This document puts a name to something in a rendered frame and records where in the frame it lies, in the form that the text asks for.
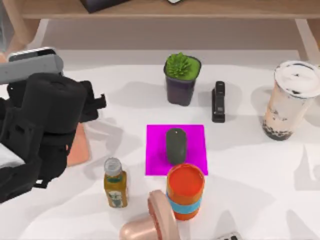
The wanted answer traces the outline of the dark grey computer mouse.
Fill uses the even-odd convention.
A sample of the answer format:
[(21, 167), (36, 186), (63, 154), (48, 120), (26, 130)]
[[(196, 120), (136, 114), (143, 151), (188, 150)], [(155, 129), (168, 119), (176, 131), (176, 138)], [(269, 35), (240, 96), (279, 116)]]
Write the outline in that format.
[(166, 157), (170, 164), (182, 164), (187, 156), (187, 134), (181, 128), (171, 128), (165, 135)]

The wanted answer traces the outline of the black stapler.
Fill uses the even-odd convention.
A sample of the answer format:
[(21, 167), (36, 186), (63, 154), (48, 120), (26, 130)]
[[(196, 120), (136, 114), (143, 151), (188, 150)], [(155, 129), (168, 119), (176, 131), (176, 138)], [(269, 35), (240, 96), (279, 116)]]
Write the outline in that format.
[(226, 88), (223, 81), (217, 81), (211, 92), (212, 100), (212, 117), (214, 123), (224, 123), (225, 117), (225, 94)]

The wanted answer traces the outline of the wooden shelf unit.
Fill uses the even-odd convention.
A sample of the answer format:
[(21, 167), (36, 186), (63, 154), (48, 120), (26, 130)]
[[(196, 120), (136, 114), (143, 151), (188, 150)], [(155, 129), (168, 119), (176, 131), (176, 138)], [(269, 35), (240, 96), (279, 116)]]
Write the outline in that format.
[(14, 29), (9, 47), (22, 50), (31, 43), (42, 19), (72, 18), (240, 18), (306, 19), (320, 49), (320, 0), (130, 0), (88, 13), (80, 0), (3, 0)]

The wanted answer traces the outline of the orange cup with blue band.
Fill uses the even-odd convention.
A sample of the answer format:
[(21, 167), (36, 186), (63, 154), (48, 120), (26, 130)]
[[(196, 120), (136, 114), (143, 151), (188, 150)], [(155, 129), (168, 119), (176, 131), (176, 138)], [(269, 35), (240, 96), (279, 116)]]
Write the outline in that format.
[(166, 196), (175, 218), (188, 221), (200, 210), (205, 176), (195, 165), (182, 163), (172, 167), (166, 178)]

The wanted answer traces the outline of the black box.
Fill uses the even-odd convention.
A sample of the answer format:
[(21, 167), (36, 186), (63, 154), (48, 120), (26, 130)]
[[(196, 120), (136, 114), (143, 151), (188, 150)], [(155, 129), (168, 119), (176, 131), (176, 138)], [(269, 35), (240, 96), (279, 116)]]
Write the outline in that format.
[(130, 0), (79, 0), (84, 8), (91, 14), (110, 7), (114, 7)]

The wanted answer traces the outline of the bubble tea cup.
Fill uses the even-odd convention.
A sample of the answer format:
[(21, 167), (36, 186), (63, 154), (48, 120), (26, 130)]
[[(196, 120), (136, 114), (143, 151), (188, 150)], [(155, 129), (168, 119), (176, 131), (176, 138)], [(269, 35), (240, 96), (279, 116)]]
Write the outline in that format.
[(274, 87), (262, 129), (269, 138), (284, 141), (320, 96), (320, 68), (305, 61), (288, 60), (276, 67), (273, 76)]

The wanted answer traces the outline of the yellow-green bottle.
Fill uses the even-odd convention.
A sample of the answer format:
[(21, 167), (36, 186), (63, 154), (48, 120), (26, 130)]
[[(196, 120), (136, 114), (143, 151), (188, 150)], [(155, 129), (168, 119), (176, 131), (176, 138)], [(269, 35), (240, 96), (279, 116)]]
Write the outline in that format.
[(121, 161), (109, 157), (104, 162), (104, 190), (112, 208), (128, 206), (127, 173), (123, 170)]

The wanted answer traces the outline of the magenta square mat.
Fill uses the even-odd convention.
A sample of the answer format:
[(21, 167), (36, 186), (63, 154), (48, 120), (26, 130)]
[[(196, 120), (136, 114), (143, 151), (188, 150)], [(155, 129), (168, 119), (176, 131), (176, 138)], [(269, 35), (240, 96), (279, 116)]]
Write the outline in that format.
[(208, 175), (205, 128), (201, 124), (149, 124), (146, 127), (145, 174), (165, 176), (173, 167), (166, 156), (166, 132), (181, 128), (186, 133), (187, 152), (185, 162), (197, 166)]

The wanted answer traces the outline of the green plant in dark pot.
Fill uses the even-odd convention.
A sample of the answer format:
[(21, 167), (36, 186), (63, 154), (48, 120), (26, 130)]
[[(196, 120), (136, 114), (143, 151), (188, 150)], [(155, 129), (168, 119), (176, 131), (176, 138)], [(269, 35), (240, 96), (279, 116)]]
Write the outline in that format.
[(184, 107), (191, 103), (201, 67), (201, 61), (194, 56), (185, 55), (182, 52), (168, 56), (163, 72), (169, 103)]

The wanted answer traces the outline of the salmon flat pad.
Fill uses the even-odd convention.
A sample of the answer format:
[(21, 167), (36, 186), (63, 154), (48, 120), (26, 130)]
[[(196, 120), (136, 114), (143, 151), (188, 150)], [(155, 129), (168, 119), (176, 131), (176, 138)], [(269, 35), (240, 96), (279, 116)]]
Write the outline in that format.
[(89, 145), (82, 123), (76, 128), (75, 137), (67, 157), (67, 167), (83, 164), (90, 159)]

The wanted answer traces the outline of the pale grey rounded box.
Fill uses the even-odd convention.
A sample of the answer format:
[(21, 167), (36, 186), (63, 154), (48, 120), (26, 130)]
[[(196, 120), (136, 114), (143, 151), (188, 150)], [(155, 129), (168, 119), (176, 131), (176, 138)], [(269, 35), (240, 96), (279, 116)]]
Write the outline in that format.
[(35, 73), (63, 72), (64, 62), (52, 47), (40, 47), (12, 52), (0, 63), (0, 85), (26, 80)]

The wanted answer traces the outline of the pink rounded object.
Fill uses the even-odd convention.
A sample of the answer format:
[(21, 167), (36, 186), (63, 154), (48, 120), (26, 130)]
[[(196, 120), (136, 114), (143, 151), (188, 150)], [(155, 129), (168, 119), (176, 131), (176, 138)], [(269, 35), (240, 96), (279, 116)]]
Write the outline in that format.
[(181, 240), (167, 196), (161, 190), (151, 191), (147, 204), (148, 215), (124, 224), (119, 240)]

